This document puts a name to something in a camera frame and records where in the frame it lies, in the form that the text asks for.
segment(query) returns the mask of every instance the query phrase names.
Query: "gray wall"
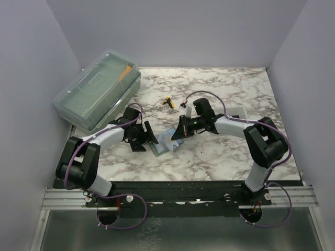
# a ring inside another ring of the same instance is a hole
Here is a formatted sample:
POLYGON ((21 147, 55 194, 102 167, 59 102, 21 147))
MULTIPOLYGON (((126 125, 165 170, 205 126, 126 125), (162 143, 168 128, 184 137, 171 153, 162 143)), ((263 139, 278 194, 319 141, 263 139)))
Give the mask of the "gray wall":
POLYGON ((28 250, 69 126, 52 98, 80 70, 47 3, 0 3, 0 243, 28 250))
POLYGON ((140 66, 269 67, 306 0, 48 0, 81 66, 105 49, 140 66))
POLYGON ((297 165, 314 186, 330 237, 335 236, 334 11, 334 0, 309 0, 269 69, 297 165))

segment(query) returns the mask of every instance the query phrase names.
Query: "robotic arm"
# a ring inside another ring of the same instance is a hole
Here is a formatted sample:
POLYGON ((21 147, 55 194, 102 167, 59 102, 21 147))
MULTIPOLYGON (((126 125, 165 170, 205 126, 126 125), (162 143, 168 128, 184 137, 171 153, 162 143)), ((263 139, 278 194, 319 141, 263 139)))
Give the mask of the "robotic arm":
MULTIPOLYGON (((249 125, 226 118, 223 114, 215 115, 206 98, 193 102, 198 114, 196 118, 182 115, 172 140, 189 138, 196 130, 204 129, 214 134, 228 134, 246 139, 254 160, 249 176, 242 189, 248 196, 254 197, 264 188, 264 182, 270 175, 271 167, 288 151, 285 139, 277 132, 260 124, 249 125)), ((277 127, 270 118, 264 117, 259 122, 277 127)))
POLYGON ((76 157, 82 157, 82 160, 75 159, 73 161, 68 181, 76 187, 89 190, 101 196, 109 195, 112 188, 111 182, 97 174, 100 153, 121 141, 129 143, 133 152, 146 151, 143 144, 149 141, 158 144, 148 121, 144 122, 146 132, 144 131, 142 123, 136 124, 136 122, 134 122, 122 126, 136 119, 139 115, 140 111, 127 107, 122 117, 116 121, 112 121, 109 125, 100 130, 100 132, 103 133, 97 132, 82 139, 74 136, 69 138, 56 168, 56 176, 60 179, 65 179, 65 173, 70 159, 76 149, 87 139, 93 138, 89 143, 86 143, 76 155, 76 157), (117 125, 120 127, 107 130, 117 125))

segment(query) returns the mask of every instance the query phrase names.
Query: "table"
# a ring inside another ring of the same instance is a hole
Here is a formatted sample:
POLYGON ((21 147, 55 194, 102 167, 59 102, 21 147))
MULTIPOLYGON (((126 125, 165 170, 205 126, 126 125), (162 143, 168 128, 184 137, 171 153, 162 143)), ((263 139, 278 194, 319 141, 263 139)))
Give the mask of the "table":
MULTIPOLYGON (((174 110, 168 105, 159 106, 143 115, 155 134, 176 128, 181 115, 179 104, 196 90, 217 94, 228 107, 244 105, 249 119, 270 117, 285 132, 264 68, 141 68, 140 71, 141 88, 131 102, 147 109, 169 96, 176 106, 174 110)), ((222 109, 220 102, 209 95, 193 96, 189 102, 200 97, 206 97, 214 110, 222 109)), ((85 133, 76 129, 75 135, 85 133)), ((132 152, 125 142, 113 145, 100 155, 98 173, 110 181, 243 180, 253 161, 245 140, 208 132, 185 139, 177 151, 159 157, 148 145, 145 148, 146 152, 132 152)), ((293 157, 270 176, 270 180, 280 179, 300 180, 293 157)))

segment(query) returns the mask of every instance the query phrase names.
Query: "orange object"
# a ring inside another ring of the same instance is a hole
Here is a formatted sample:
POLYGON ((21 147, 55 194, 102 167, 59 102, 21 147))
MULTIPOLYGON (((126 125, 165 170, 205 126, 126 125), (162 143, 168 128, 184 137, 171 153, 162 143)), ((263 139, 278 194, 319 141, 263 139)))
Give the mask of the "orange object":
POLYGON ((130 65, 127 65, 126 70, 121 74, 121 76, 119 77, 119 79, 117 81, 120 81, 121 79, 123 79, 124 76, 127 75, 127 73, 132 69, 132 67, 130 65))

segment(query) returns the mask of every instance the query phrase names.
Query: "cable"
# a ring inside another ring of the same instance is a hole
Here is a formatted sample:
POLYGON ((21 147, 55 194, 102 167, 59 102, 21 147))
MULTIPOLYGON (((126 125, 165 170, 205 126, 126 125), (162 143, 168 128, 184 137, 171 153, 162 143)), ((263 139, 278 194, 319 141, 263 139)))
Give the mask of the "cable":
POLYGON ((118 229, 118 230, 129 230, 129 229, 134 229, 135 227, 141 225, 146 217, 147 217, 147 214, 148 214, 148 207, 147 207, 147 204, 146 204, 146 201, 139 195, 135 195, 134 193, 125 193, 123 195, 115 195, 115 196, 101 196, 101 195, 97 195, 95 194, 96 196, 102 198, 102 199, 116 199, 116 198, 120 198, 120 197, 125 197, 125 196, 133 196, 133 197, 137 197, 139 198, 143 204, 144 204, 144 215, 143 215, 143 218, 135 225, 133 226, 126 226, 126 227, 118 227, 118 226, 111 226, 111 225, 104 225, 100 222, 100 218, 99 218, 99 214, 97 216, 97 220, 99 222, 98 226, 104 226, 106 229, 118 229))
POLYGON ((88 143, 89 141, 91 141, 92 139, 96 138, 97 136, 107 132, 107 131, 110 131, 110 130, 113 130, 113 129, 116 129, 116 128, 120 128, 120 127, 124 127, 124 126, 127 126, 129 124, 132 124, 134 122, 136 122, 138 119, 140 119, 142 117, 142 114, 143 114, 143 107, 138 104, 138 103, 131 103, 128 107, 132 106, 132 105, 137 105, 141 108, 141 112, 139 113, 139 115, 137 116, 137 118, 127 122, 127 123, 124 123, 124 124, 119 124, 119 125, 116 125, 114 127, 111 127, 111 128, 105 128, 101 131, 99 131, 98 133, 96 133, 94 136, 91 136, 89 139, 85 140, 83 143, 81 143, 78 148, 74 151, 74 153, 72 154, 72 157, 69 161, 69 164, 68 164, 68 167, 66 168, 66 172, 65 172, 65 177, 64 177, 64 187, 66 190, 71 190, 71 188, 69 187, 68 185, 68 179, 69 179, 69 174, 70 174, 70 169, 71 169, 71 166, 73 164, 73 161, 74 161, 74 158, 77 156, 78 152, 80 151, 80 149, 86 144, 88 143))
POLYGON ((185 103, 187 103, 187 100, 188 100, 188 98, 189 98, 190 96, 192 96, 192 95, 194 95, 194 94, 196 94, 196 93, 208 93, 208 94, 211 94, 212 96, 216 97, 217 99, 219 99, 219 101, 221 102, 222 106, 224 107, 224 114, 225 114, 225 117, 226 117, 227 119, 232 120, 232 121, 236 121, 236 122, 243 122, 243 123, 250 123, 250 124, 260 124, 260 125, 262 125, 262 126, 264 126, 264 127, 267 127, 267 128, 269 128, 269 129, 275 131, 276 133, 279 133, 279 134, 285 139, 285 141, 286 141, 286 143, 287 143, 287 145, 288 145, 288 156, 287 156, 285 159, 283 159, 282 161, 277 162, 276 164, 274 164, 274 165, 271 167, 271 169, 270 169, 269 173, 267 174, 267 176, 266 176, 264 182, 267 182, 268 178, 270 177, 270 175, 271 175, 271 173, 272 173, 272 171, 273 171, 273 169, 274 169, 275 167, 277 167, 277 166, 279 166, 279 165, 285 163, 286 161, 289 160, 289 158, 291 158, 291 156, 292 156, 292 146, 291 146, 291 144, 290 144, 290 142, 289 142, 287 136, 286 136, 284 133, 282 133, 282 132, 279 131, 278 129, 276 129, 276 128, 274 128, 274 127, 268 125, 268 124, 265 124, 265 123, 263 123, 263 122, 260 122, 260 121, 246 120, 246 119, 238 119, 238 118, 234 118, 234 117, 228 116, 228 115, 227 115, 227 110, 226 110, 226 105, 225 105, 224 101, 223 101, 219 96, 217 96, 216 94, 211 93, 211 92, 209 92, 209 91, 207 91, 207 90, 197 90, 197 91, 195 91, 195 92, 192 92, 191 94, 187 95, 187 97, 186 97, 186 102, 185 102, 185 103))
POLYGON ((292 207, 292 201, 291 201, 291 198, 290 198, 288 192, 286 191, 286 189, 282 185, 280 185, 280 184, 278 184, 276 182, 270 182, 270 183, 268 183, 266 185, 266 188, 268 188, 271 185, 276 185, 276 186, 280 187, 286 193, 286 195, 287 195, 288 202, 289 202, 289 212, 288 212, 288 215, 286 216, 286 218, 281 223, 278 223, 278 224, 275 224, 275 225, 261 225, 261 224, 253 223, 253 222, 250 222, 250 221, 246 220, 243 217, 243 215, 240 214, 241 218, 244 220, 245 223, 247 223, 249 225, 252 225, 252 226, 260 227, 262 229, 271 229, 271 228, 274 228, 274 227, 282 226, 282 225, 284 225, 286 222, 288 222, 290 220, 290 218, 292 216, 293 207, 292 207))

